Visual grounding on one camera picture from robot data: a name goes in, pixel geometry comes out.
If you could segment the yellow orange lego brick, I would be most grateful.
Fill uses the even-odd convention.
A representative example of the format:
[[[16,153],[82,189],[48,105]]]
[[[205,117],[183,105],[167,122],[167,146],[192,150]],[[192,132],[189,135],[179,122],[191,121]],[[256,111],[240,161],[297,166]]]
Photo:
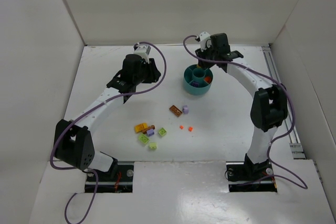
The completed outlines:
[[[148,125],[146,123],[141,123],[141,124],[138,124],[134,127],[134,131],[136,133],[139,133],[139,132],[142,132],[143,130],[145,130],[147,127],[148,127]]]

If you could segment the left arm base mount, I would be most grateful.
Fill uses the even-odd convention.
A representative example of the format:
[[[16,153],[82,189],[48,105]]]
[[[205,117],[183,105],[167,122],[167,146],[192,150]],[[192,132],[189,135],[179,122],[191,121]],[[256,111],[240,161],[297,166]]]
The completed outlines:
[[[106,173],[97,170],[97,193],[132,193],[134,162],[119,162],[117,171],[111,178]]]

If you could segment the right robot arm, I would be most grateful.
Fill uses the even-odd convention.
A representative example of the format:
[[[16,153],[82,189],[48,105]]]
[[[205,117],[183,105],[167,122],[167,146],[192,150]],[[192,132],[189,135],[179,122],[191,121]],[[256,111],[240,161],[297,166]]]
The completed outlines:
[[[255,176],[267,168],[271,141],[288,116],[286,94],[281,85],[254,70],[239,51],[232,51],[225,33],[210,35],[202,32],[195,40],[200,45],[195,52],[199,66],[217,65],[235,78],[253,99],[250,118],[254,133],[242,169],[246,175]]]

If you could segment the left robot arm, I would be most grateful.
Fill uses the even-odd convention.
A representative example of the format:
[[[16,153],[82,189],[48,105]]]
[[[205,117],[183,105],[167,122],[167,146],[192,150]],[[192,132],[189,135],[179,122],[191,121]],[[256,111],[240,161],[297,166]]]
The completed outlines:
[[[122,69],[106,85],[100,96],[76,118],[60,120],[55,129],[51,157],[67,163],[70,169],[99,170],[113,173],[117,160],[94,148],[92,135],[110,114],[132,96],[142,83],[159,84],[163,78],[155,60],[140,55],[126,55]]]

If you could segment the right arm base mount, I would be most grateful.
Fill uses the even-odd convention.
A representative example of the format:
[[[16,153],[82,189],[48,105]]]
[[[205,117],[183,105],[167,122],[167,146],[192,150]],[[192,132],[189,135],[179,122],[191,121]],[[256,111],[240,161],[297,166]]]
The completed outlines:
[[[225,177],[228,180],[230,193],[277,192],[272,177],[257,182],[258,179],[272,174],[273,170],[270,163],[253,172],[247,168],[244,162],[226,163]]]

